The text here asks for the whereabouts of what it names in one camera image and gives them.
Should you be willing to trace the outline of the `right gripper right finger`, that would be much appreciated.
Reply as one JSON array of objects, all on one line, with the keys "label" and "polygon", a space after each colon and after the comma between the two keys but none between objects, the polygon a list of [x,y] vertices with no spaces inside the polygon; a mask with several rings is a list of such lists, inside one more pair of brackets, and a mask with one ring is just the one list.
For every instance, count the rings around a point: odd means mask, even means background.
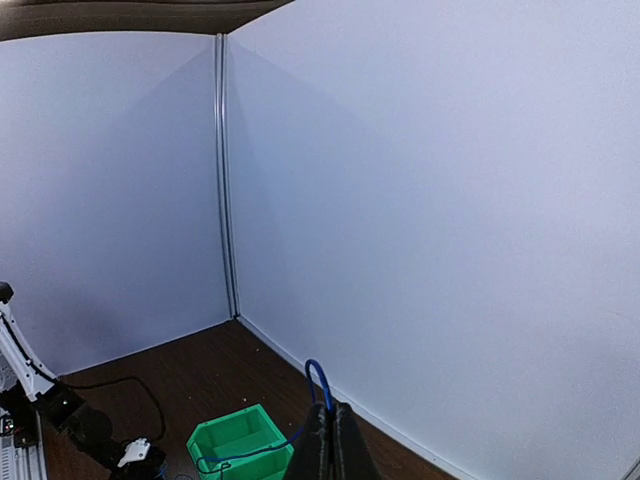
[{"label": "right gripper right finger", "polygon": [[332,423],[333,478],[381,480],[353,409],[338,402]]}]

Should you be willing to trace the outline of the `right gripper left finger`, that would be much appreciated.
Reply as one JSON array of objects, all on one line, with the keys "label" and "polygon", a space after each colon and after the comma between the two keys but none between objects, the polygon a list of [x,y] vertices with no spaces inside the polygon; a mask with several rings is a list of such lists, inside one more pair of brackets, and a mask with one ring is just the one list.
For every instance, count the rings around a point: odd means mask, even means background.
[{"label": "right gripper left finger", "polygon": [[284,474],[284,480],[330,478],[331,416],[322,403],[314,404]]}]

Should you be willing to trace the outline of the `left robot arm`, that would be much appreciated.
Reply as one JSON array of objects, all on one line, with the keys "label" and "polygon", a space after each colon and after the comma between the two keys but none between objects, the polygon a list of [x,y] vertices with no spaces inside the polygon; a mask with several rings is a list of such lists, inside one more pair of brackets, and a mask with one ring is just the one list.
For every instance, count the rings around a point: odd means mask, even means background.
[{"label": "left robot arm", "polygon": [[[14,290],[1,284],[1,434],[14,438],[18,448],[32,447],[43,420],[64,434],[74,447],[109,471],[111,479],[161,479],[166,454],[156,445],[166,433],[161,406],[149,387],[136,376],[90,385],[71,385],[55,376],[37,357],[11,312]],[[149,396],[160,420],[157,437],[117,441],[109,416],[78,394],[133,381]]]}]

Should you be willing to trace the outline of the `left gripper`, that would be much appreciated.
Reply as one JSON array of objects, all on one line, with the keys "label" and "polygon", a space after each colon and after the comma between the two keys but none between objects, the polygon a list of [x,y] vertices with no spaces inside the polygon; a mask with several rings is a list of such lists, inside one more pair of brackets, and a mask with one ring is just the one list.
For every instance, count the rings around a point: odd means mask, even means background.
[{"label": "left gripper", "polygon": [[162,467],[166,454],[159,448],[152,446],[144,461],[135,462],[114,470],[114,478],[117,480],[144,480],[159,479],[162,476]]}]

